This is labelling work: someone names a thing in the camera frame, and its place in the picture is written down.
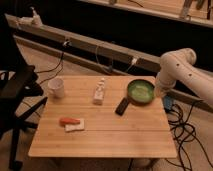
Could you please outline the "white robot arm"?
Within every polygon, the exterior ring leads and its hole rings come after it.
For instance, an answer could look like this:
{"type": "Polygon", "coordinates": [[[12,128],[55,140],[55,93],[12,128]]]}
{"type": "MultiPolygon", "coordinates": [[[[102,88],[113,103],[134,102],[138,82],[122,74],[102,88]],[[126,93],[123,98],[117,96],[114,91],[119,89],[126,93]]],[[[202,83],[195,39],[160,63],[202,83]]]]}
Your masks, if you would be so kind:
{"type": "Polygon", "coordinates": [[[213,76],[194,67],[196,58],[191,48],[164,53],[160,57],[160,71],[155,79],[155,96],[164,97],[175,87],[176,81],[180,81],[213,108],[213,76]]]}

